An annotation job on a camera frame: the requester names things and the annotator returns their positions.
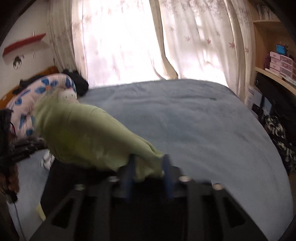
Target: white plush toy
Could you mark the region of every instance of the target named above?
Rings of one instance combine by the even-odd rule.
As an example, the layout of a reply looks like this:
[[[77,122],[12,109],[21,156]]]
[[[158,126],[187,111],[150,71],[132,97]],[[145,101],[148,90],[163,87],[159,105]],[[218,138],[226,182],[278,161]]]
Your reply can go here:
[[[72,89],[60,91],[59,102],[78,102],[77,94]]]

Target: leaf pattern curtain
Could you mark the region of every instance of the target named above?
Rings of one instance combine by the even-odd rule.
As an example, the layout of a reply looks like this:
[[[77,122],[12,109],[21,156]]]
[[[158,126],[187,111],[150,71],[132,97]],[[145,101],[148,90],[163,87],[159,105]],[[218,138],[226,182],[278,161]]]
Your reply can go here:
[[[72,0],[50,0],[48,34],[55,65],[62,72],[76,70],[72,38]]]
[[[244,101],[249,18],[245,0],[73,0],[76,65],[91,87],[192,78]]]

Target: curtain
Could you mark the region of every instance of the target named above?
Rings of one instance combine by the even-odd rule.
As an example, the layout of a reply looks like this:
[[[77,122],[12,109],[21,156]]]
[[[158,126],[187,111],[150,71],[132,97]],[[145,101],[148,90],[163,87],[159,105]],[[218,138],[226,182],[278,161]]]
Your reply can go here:
[[[244,0],[159,0],[167,59],[179,78],[228,86],[241,100],[252,40]]]
[[[246,0],[73,0],[76,65],[91,87],[184,79],[244,101],[253,60]]]
[[[177,78],[149,1],[73,0],[72,17],[76,65],[90,87]]]
[[[76,70],[72,37],[72,0],[49,1],[48,34],[58,70]]]

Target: green blanket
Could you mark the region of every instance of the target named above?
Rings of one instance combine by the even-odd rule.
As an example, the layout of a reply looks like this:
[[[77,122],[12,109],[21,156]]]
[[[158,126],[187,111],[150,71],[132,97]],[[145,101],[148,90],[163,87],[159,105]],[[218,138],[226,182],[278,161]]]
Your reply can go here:
[[[38,102],[34,117],[36,133],[64,163],[117,171],[135,154],[137,180],[161,176],[163,154],[96,106],[59,102],[54,92]]]

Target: floor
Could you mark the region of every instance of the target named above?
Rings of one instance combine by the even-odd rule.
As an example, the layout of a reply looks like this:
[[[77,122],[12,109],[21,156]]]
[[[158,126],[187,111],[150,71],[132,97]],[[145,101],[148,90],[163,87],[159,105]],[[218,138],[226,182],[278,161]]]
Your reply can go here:
[[[296,214],[296,173],[291,173],[289,176],[290,186],[293,196],[294,215]]]

